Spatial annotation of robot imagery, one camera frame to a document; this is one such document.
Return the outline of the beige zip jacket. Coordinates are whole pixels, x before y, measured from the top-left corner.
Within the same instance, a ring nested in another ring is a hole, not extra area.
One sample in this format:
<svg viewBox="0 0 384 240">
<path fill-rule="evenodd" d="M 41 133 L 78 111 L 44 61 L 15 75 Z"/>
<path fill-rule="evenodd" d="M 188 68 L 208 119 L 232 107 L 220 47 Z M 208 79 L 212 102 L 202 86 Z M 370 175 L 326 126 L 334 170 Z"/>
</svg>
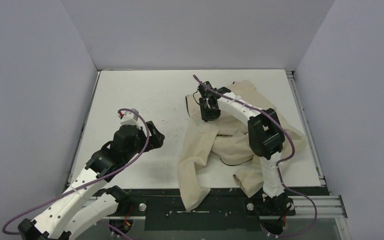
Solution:
<svg viewBox="0 0 384 240">
<path fill-rule="evenodd" d="M 222 111 L 218 119 L 205 122 L 196 103 L 188 105 L 188 114 L 187 130 L 177 162 L 180 197 L 187 212 L 196 209 L 210 192 L 210 188 L 201 186 L 197 174 L 199 169 L 206 167 L 210 153 L 216 154 L 228 166 L 251 161 L 249 166 L 232 175 L 247 197 L 262 190 L 266 200 L 276 199 L 285 191 L 279 177 L 289 166 L 287 158 L 300 153 L 307 146 L 308 139 L 282 114 L 277 116 L 288 136 L 282 144 L 280 156 L 284 161 L 279 164 L 279 170 L 269 170 L 267 160 L 252 151 L 246 122 L 226 111 Z"/>
</svg>

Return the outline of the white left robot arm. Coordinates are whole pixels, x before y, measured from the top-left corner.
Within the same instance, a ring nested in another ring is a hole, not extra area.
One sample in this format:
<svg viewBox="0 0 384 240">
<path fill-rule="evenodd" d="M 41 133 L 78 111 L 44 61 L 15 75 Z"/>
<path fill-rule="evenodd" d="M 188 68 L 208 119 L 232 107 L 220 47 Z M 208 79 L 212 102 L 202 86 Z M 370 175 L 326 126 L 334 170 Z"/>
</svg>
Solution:
<svg viewBox="0 0 384 240">
<path fill-rule="evenodd" d="M 128 194 L 118 186 L 108 188 L 95 202 L 84 204 L 121 169 L 141 154 L 161 148 L 165 136 L 152 121 L 146 127 L 137 120 L 122 121 L 113 139 L 92 154 L 76 179 L 60 199 L 33 219 L 24 219 L 18 232 L 24 240 L 74 240 L 102 218 L 125 214 L 130 207 Z"/>
</svg>

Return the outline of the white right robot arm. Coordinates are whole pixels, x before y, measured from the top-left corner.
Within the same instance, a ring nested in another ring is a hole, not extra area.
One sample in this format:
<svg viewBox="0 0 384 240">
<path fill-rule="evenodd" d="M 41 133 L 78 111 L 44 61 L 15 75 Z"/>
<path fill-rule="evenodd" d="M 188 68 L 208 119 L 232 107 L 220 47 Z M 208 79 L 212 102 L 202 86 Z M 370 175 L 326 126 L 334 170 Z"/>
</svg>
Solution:
<svg viewBox="0 0 384 240">
<path fill-rule="evenodd" d="M 201 95 L 201 118 L 205 122 L 215 121 L 224 111 L 247 126 L 249 146 L 259 157 L 262 168 L 264 210 L 271 215 L 284 216 L 292 205 L 285 193 L 280 154 L 284 142 L 290 142 L 291 138 L 281 127 L 276 111 L 253 106 L 230 89 L 213 88 L 208 81 L 200 82 L 197 90 Z"/>
</svg>

